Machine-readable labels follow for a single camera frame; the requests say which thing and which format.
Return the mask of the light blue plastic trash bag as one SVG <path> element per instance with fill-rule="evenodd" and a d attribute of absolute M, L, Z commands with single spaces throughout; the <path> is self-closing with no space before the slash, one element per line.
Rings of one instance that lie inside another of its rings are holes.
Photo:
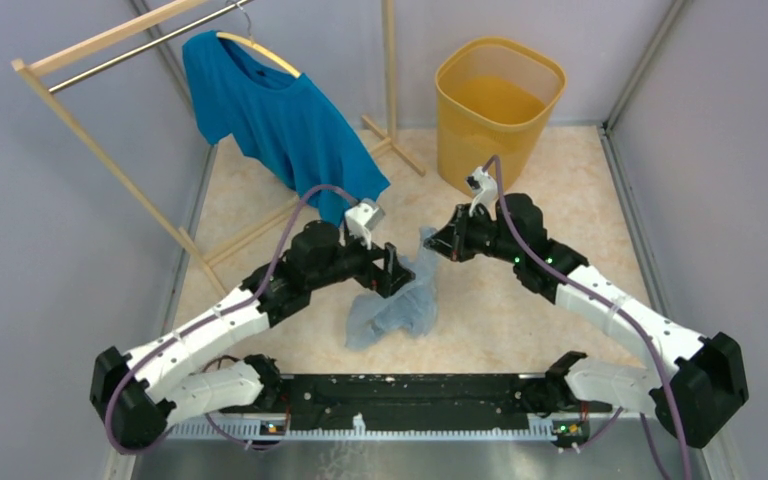
<path fill-rule="evenodd" d="M 415 274 L 415 278 L 399 292 L 389 298 L 362 294 L 353 300 L 346 322 L 347 348 L 364 350 L 395 330 L 403 330 L 414 338 L 425 336 L 432 330 L 439 311 L 436 288 L 439 261 L 437 255 L 425 246 L 425 241 L 436 232 L 434 227 L 421 227 L 415 258 L 399 257 Z"/>

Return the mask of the yellow mesh trash bin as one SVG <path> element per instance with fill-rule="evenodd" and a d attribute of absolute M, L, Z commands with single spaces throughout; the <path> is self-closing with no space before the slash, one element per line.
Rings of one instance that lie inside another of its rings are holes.
<path fill-rule="evenodd" d="M 567 85 L 551 58 L 504 37 L 480 37 L 435 74 L 437 171 L 468 195 L 466 178 L 493 155 L 508 188 L 528 162 Z"/>

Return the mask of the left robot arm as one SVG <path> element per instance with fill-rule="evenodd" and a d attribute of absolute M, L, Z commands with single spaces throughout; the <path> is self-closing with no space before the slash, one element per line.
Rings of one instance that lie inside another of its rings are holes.
<path fill-rule="evenodd" d="M 117 452 L 143 453 L 173 425 L 226 407 L 274 410 L 281 380 L 272 360 L 254 355 L 225 369 L 203 367 L 309 306 L 318 289 L 354 280 L 389 299 L 416 277 L 394 245 L 367 244 L 328 222 L 312 221 L 281 242 L 288 250 L 193 320 L 129 351 L 111 346 L 96 356 L 90 402 Z"/>

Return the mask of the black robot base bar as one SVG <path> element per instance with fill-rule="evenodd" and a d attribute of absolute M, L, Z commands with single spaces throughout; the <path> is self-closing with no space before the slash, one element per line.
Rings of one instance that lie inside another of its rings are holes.
<path fill-rule="evenodd" d="M 287 417 L 293 431 L 349 429 L 361 416 L 383 432 L 526 429 L 531 417 L 608 413 L 541 374 L 297 374 L 281 379 L 267 404 L 223 408 L 246 417 Z"/>

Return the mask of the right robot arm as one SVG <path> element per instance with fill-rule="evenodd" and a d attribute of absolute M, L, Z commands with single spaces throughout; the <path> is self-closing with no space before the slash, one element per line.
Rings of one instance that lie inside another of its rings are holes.
<path fill-rule="evenodd" d="M 702 449 L 749 398 L 740 344 L 719 332 L 706 337 L 667 319 L 605 278 L 587 258 L 549 237 L 543 213 L 523 193 L 489 211 L 456 206 L 449 222 L 424 242 L 453 262 L 484 255 L 511 263 L 527 290 L 587 319 L 643 367 L 570 354 L 546 385 L 549 404 L 572 412 L 584 401 L 656 418 L 675 438 Z"/>

